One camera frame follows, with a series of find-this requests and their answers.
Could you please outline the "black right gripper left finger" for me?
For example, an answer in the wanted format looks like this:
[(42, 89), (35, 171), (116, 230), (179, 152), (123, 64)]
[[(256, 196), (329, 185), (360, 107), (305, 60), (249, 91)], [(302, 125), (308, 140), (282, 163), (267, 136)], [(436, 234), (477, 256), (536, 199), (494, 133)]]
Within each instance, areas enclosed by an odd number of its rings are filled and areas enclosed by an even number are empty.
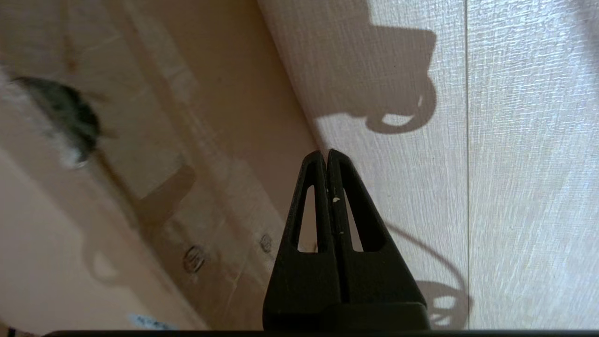
[[(320, 151), (302, 160), (263, 301), (264, 330), (347, 330), (333, 235), (332, 199)], [(298, 249), (308, 188), (316, 207), (317, 252)]]

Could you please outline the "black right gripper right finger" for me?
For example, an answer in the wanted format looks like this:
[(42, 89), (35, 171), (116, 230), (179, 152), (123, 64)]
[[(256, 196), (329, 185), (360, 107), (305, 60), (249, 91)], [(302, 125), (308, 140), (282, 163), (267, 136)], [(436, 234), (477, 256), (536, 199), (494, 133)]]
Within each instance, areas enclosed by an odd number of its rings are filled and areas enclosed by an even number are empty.
[(336, 330), (430, 330), (425, 298), (353, 162), (331, 150), (327, 172), (341, 292), (327, 322)]

